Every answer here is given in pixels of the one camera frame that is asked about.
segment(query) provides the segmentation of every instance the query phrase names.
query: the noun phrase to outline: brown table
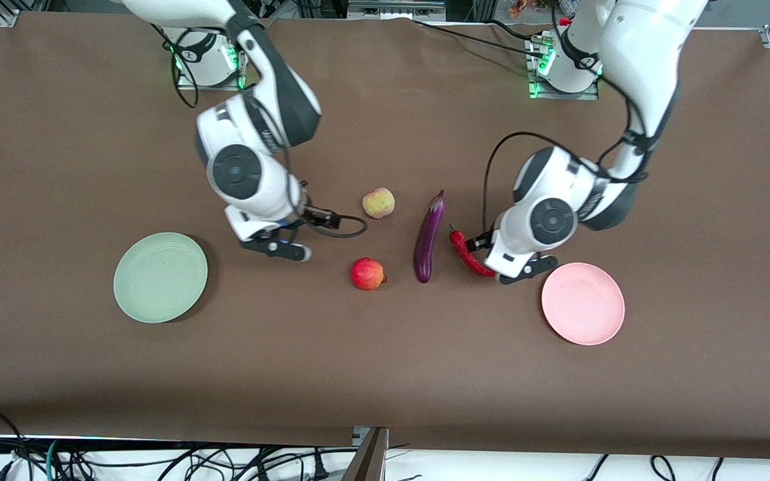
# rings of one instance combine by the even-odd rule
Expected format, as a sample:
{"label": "brown table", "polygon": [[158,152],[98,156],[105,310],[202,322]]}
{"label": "brown table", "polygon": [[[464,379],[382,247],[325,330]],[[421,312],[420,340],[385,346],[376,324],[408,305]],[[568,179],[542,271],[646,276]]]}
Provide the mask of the brown table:
{"label": "brown table", "polygon": [[[471,33],[517,45],[490,27]],[[479,232],[495,142],[537,130],[595,158],[622,102],[530,100],[523,57],[409,21],[282,21],[270,31],[324,118],[293,164],[318,204],[394,215],[352,240],[303,232],[294,264],[239,248],[193,150],[168,57],[132,16],[25,13],[0,29],[0,410],[24,432],[342,444],[356,424],[416,448],[770,456],[770,51],[754,31],[694,31],[682,92],[636,207],[555,254],[601,266],[626,323],[598,347],[560,339],[541,280],[468,272],[439,234]],[[543,144],[514,140],[490,215]],[[112,294],[117,261],[160,231],[192,235],[210,281],[179,322],[141,325]],[[355,290],[354,259],[386,266]]]}

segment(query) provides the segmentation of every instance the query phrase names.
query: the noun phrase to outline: cable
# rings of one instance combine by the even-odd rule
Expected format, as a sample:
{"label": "cable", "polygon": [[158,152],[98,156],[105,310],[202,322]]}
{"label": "cable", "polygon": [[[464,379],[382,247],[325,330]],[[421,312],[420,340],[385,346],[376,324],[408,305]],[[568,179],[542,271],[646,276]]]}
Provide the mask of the cable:
{"label": "cable", "polygon": [[721,465],[724,464],[724,458],[718,458],[718,462],[715,463],[715,467],[712,468],[712,481],[718,480],[718,469],[721,469]]}
{"label": "cable", "polygon": [[511,29],[509,25],[504,24],[503,22],[500,22],[500,21],[496,21],[496,19],[494,18],[486,19],[485,21],[483,21],[483,23],[488,23],[489,25],[498,25],[498,27],[503,28],[504,31],[506,31],[511,36],[516,37],[519,40],[531,41],[532,35],[522,35],[521,33],[518,33],[517,31]]}
{"label": "cable", "polygon": [[278,127],[278,122],[275,121],[275,118],[274,116],[272,116],[272,113],[269,112],[269,110],[266,108],[266,106],[263,105],[263,103],[259,100],[259,98],[254,97],[254,95],[252,95],[251,100],[254,100],[254,102],[257,104],[257,107],[266,113],[266,116],[268,116],[269,121],[272,122],[272,125],[275,126],[275,130],[277,130],[278,134],[281,135],[281,139],[280,139],[281,149],[284,152],[284,170],[287,171],[287,182],[285,185],[287,201],[293,205],[293,212],[299,215],[299,219],[302,221],[302,223],[307,224],[308,227],[310,227],[311,230],[316,232],[317,234],[324,235],[326,237],[352,238],[352,237],[358,237],[358,235],[364,234],[364,232],[367,231],[368,225],[367,225],[367,221],[361,217],[342,216],[340,214],[336,214],[336,216],[338,216],[340,219],[346,219],[346,220],[360,223],[361,227],[358,230],[355,230],[352,232],[330,232],[326,229],[318,228],[316,225],[312,225],[310,222],[308,222],[305,219],[305,217],[299,214],[299,207],[301,207],[301,202],[302,202],[301,192],[299,192],[299,202],[297,202],[297,204],[293,204],[293,194],[291,193],[291,189],[290,189],[290,186],[293,185],[293,162],[290,160],[290,141],[287,139],[287,136],[284,134],[284,131]]}
{"label": "cable", "polygon": [[358,237],[361,234],[364,234],[364,232],[367,232],[367,227],[368,227],[367,221],[364,220],[363,218],[357,217],[357,216],[342,216],[340,214],[336,214],[336,216],[338,216],[340,220],[360,223],[361,227],[358,228],[358,230],[354,230],[352,232],[332,232],[330,230],[317,227],[316,225],[312,225],[311,223],[308,223],[308,227],[310,227],[311,230],[316,232],[317,234],[325,235],[326,237],[332,237],[332,238]]}
{"label": "cable", "polygon": [[487,197],[487,194],[489,192],[489,170],[492,167],[492,160],[495,158],[495,154],[498,153],[498,149],[500,149],[501,146],[504,145],[504,143],[506,143],[510,139],[513,139],[513,137],[519,137],[521,135],[525,135],[525,136],[528,136],[528,137],[536,137],[537,139],[545,140],[546,142],[550,143],[552,146],[556,146],[556,147],[559,147],[559,148],[561,148],[563,150],[566,150],[566,152],[568,152],[569,155],[572,156],[572,158],[575,158],[575,159],[578,160],[578,162],[581,162],[582,164],[584,164],[584,161],[581,160],[580,156],[575,155],[575,152],[572,152],[572,150],[570,150],[568,147],[564,146],[562,143],[559,143],[557,140],[554,140],[554,139],[552,139],[550,137],[547,137],[547,136],[545,136],[543,134],[537,134],[535,132],[513,132],[512,134],[509,134],[509,135],[505,136],[503,139],[501,139],[501,141],[498,142],[498,145],[495,146],[495,149],[492,149],[492,155],[490,155],[489,156],[489,160],[486,161],[486,173],[483,174],[483,216],[482,216],[482,219],[481,219],[482,227],[483,227],[483,232],[487,231],[487,229],[486,229],[486,204],[487,204],[486,197]]}
{"label": "cable", "polygon": [[590,475],[584,479],[584,481],[594,481],[596,479],[596,475],[599,474],[599,469],[602,469],[602,465],[608,460],[608,456],[610,456],[610,454],[602,454],[602,457],[599,458],[599,462],[593,466],[593,472],[590,472]]}
{"label": "cable", "polygon": [[230,481],[239,481],[246,472],[248,472],[248,469],[251,469],[252,466],[257,466],[263,463],[263,460],[270,456],[270,454],[275,454],[278,452],[278,448],[260,448],[260,452],[257,453],[256,456],[254,456],[253,459],[251,459],[250,462],[248,462],[248,465],[245,468],[242,468],[241,471],[235,476],[230,479]]}
{"label": "cable", "polygon": [[492,45],[493,47],[498,47],[499,49],[505,49],[505,51],[514,51],[522,55],[528,55],[529,57],[536,57],[536,58],[543,57],[543,54],[539,52],[526,51],[526,49],[517,49],[509,45],[501,45],[500,43],[490,42],[489,40],[477,39],[477,37],[471,37],[470,35],[459,33],[458,31],[447,30],[446,28],[437,27],[436,25],[430,25],[422,21],[417,21],[416,19],[413,19],[413,22],[415,22],[418,25],[422,25],[423,27],[432,28],[433,30],[443,31],[444,33],[448,33],[450,35],[456,35],[457,37],[462,37],[463,39],[474,40],[475,42],[480,42],[480,43],[486,43],[486,45]]}
{"label": "cable", "polygon": [[[670,472],[670,477],[667,478],[665,475],[661,474],[658,470],[658,466],[655,466],[655,460],[662,460],[664,462],[664,465],[667,466],[667,471]],[[676,481],[676,473],[673,472],[672,466],[670,466],[670,462],[667,460],[664,456],[651,456],[650,457],[650,466],[653,468],[653,472],[655,473],[655,476],[658,476],[661,479],[664,479],[664,481]]]}
{"label": "cable", "polygon": [[618,146],[620,146],[620,144],[622,144],[622,143],[623,143],[623,139],[619,139],[619,140],[617,140],[616,142],[614,142],[614,145],[612,145],[612,146],[608,147],[607,149],[605,149],[605,152],[602,152],[602,155],[601,155],[601,156],[599,156],[599,160],[597,160],[597,161],[596,161],[596,165],[602,165],[602,160],[604,160],[604,159],[605,159],[605,157],[606,157],[606,156],[607,156],[609,153],[613,152],[613,151],[614,151],[614,149],[616,149],[616,148],[617,148]]}
{"label": "cable", "polygon": [[171,472],[172,469],[174,469],[174,466],[177,466],[182,462],[184,459],[188,458],[189,456],[192,456],[196,451],[204,450],[205,448],[210,448],[212,446],[216,446],[217,442],[210,442],[210,444],[205,444],[204,446],[201,446],[199,448],[192,448],[192,450],[186,451],[186,453],[181,454],[180,456],[177,456],[173,462],[169,463],[168,466],[165,466],[165,470],[162,471],[162,474],[159,475],[159,478],[156,479],[156,481],[162,481],[162,479],[165,479],[166,476],[168,476],[168,473]]}
{"label": "cable", "polygon": [[[182,55],[177,55],[177,52],[174,51],[175,47],[180,46],[180,43],[183,41],[183,39],[189,35],[189,33],[192,33],[193,30],[190,28],[187,28],[183,31],[183,33],[180,34],[179,37],[177,37],[177,43],[171,43],[171,39],[168,38],[168,36],[165,34],[165,31],[162,30],[162,28],[157,27],[154,24],[150,24],[151,27],[153,27],[153,30],[156,30],[156,33],[159,33],[159,36],[162,37],[162,40],[167,43],[169,51],[171,51],[171,80],[174,82],[174,91],[177,92],[177,97],[180,98],[180,100],[183,101],[184,104],[186,104],[186,107],[189,107],[190,109],[194,109],[198,106],[198,100],[201,96],[201,92],[198,89],[198,82],[195,81],[195,75],[192,73],[192,68],[189,67],[189,62],[186,61],[185,58],[182,57]],[[195,89],[195,101],[190,102],[186,99],[186,97],[183,96],[183,92],[180,90],[180,86],[177,85],[177,82],[179,82],[180,79],[180,70],[176,68],[175,59],[180,62],[180,64],[183,64],[183,67],[186,68],[186,72],[189,74],[189,81],[192,82],[192,87]]]}
{"label": "cable", "polygon": [[52,481],[52,454],[55,453],[55,446],[57,445],[58,440],[55,439],[49,445],[49,450],[46,451],[46,481]]}
{"label": "cable", "polygon": [[28,479],[29,481],[34,481],[34,469],[31,469],[31,452],[28,450],[27,447],[25,447],[25,438],[23,438],[22,434],[19,433],[19,430],[16,429],[16,424],[11,422],[7,416],[0,413],[0,420],[4,421],[4,423],[8,424],[8,427],[13,432],[13,435],[16,436],[17,441],[19,442],[19,447],[22,448],[23,453],[25,454],[25,457],[28,459],[29,465],[28,465]]}
{"label": "cable", "polygon": [[[199,458],[198,456],[195,456],[194,454],[189,457],[189,469],[186,470],[186,476],[184,476],[184,479],[189,480],[192,478],[192,475],[195,474],[196,471],[198,471],[199,468],[208,468],[212,470],[216,470],[220,473],[222,473],[222,481],[224,481],[224,472],[218,468],[215,468],[214,466],[206,466],[210,460],[216,456],[218,456],[219,453],[224,452],[227,455],[227,451],[225,450],[216,450],[215,453],[210,454],[210,456],[207,456],[205,459]],[[198,463],[198,465],[195,465],[192,463],[192,458],[199,459],[201,462]]]}
{"label": "cable", "polygon": [[[355,451],[358,451],[357,448],[334,448],[333,450],[319,450],[319,454],[334,454],[334,453],[354,453]],[[297,454],[296,456],[291,457],[288,460],[284,460],[283,462],[274,463],[273,465],[266,466],[265,469],[263,469],[263,472],[266,473],[266,471],[269,471],[273,468],[278,468],[278,466],[283,466],[287,463],[294,462],[294,460],[301,460],[303,458],[309,458],[311,456],[314,456],[315,452],[311,453],[305,453],[305,454]],[[242,478],[242,475],[245,474],[245,471],[247,471],[248,468],[244,469],[243,472],[239,473],[236,478],[232,478],[231,481],[239,481],[239,479]],[[247,481],[253,481],[254,478],[249,478]]]}
{"label": "cable", "polygon": [[[563,35],[560,33],[560,29],[557,24],[557,16],[554,13],[558,5],[559,5],[559,1],[553,0],[551,4],[551,22],[552,22],[552,27],[554,28],[554,33],[557,34],[558,40],[562,44]],[[629,97],[629,95],[626,94],[626,92],[624,92],[620,86],[612,82],[610,79],[608,79],[604,75],[599,74],[599,72],[597,72],[596,70],[593,70],[592,66],[584,66],[584,65],[581,65],[580,63],[575,63],[575,61],[573,61],[573,64],[575,65],[575,68],[578,68],[580,70],[590,70],[590,72],[593,72],[598,79],[602,80],[603,82],[611,86],[612,89],[617,91],[617,94],[619,94],[620,97],[623,97],[623,99],[626,101],[626,115],[627,115],[626,129],[628,129],[629,125],[632,124],[632,113],[630,112],[630,110],[635,110],[635,114],[638,116],[638,121],[641,124],[640,126],[641,130],[644,131],[644,136],[646,136],[647,124],[644,121],[644,112],[642,112],[640,106],[634,100],[632,100],[632,98]],[[611,150],[620,146],[621,143],[622,143],[622,140],[618,140],[616,143],[614,143],[613,146],[609,147],[605,152],[603,152],[602,155],[599,157],[600,160],[597,162],[597,164],[601,164],[602,158],[604,158],[605,155],[608,155],[608,153],[610,153]],[[647,178],[645,173],[647,164],[648,164],[648,158],[646,156],[646,153],[644,153],[644,157],[641,159],[641,162],[638,165],[638,168],[636,168],[635,171],[630,176],[627,176],[623,179],[614,179],[614,180],[611,180],[611,182],[615,182],[615,183],[643,182]]]}
{"label": "cable", "polygon": [[98,462],[90,462],[89,460],[84,460],[85,464],[88,466],[97,466],[97,468],[144,468],[145,466],[155,466],[158,464],[165,464],[169,462],[174,462],[177,458],[174,458],[173,460],[161,460],[161,462],[144,462],[144,463],[128,463],[128,464],[109,464],[109,463],[98,463]]}

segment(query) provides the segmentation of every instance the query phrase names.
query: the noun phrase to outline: eggplant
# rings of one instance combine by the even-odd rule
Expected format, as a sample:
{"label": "eggplant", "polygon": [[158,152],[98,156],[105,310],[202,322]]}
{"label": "eggplant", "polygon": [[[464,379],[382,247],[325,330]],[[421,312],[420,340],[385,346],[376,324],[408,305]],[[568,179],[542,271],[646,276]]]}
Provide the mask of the eggplant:
{"label": "eggplant", "polygon": [[415,243],[415,276],[421,283],[428,283],[433,275],[433,246],[436,244],[436,232],[441,217],[444,216],[444,190],[439,192],[424,215],[418,241]]}

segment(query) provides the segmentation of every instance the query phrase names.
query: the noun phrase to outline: chili pepper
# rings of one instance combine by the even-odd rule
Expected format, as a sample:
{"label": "chili pepper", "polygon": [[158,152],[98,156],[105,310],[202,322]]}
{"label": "chili pepper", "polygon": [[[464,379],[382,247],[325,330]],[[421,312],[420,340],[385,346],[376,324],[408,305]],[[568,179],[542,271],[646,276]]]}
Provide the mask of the chili pepper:
{"label": "chili pepper", "polygon": [[487,269],[485,265],[480,264],[479,260],[474,259],[474,256],[468,251],[468,246],[465,244],[465,236],[453,224],[450,224],[450,243],[453,244],[462,262],[465,262],[465,265],[474,271],[474,274],[484,277],[495,276],[495,271]]}

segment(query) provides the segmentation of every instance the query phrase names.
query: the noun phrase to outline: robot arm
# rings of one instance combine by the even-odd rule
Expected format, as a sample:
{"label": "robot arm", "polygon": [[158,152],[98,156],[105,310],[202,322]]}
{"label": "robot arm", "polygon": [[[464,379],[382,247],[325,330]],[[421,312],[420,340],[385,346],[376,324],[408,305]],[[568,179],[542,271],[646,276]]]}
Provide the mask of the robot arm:
{"label": "robot arm", "polygon": [[[491,251],[485,264],[500,274],[502,283],[537,274],[535,263],[544,258],[535,256],[569,240],[577,223],[595,230],[612,228],[632,209],[638,182],[672,109],[679,52],[707,1],[626,0],[610,11],[598,57],[604,77],[629,103],[630,123],[620,154],[607,170],[559,146],[539,150],[526,161],[513,186],[515,204],[486,237]],[[596,0],[586,0],[575,16],[571,28],[580,19],[587,25],[580,29],[581,45],[595,42],[584,36],[596,30],[591,25],[601,24],[598,11]],[[571,49],[562,51],[565,60]],[[562,67],[571,65],[592,80],[595,73],[574,67],[579,61],[569,58]]]}
{"label": "robot arm", "polygon": [[242,247],[307,260],[311,251],[280,237],[303,223],[337,228],[340,216],[309,205],[305,186],[272,155],[311,140],[321,110],[311,88],[272,45],[241,0],[122,0],[161,27],[219,28],[260,73],[256,86],[198,116],[195,136],[213,190]]}

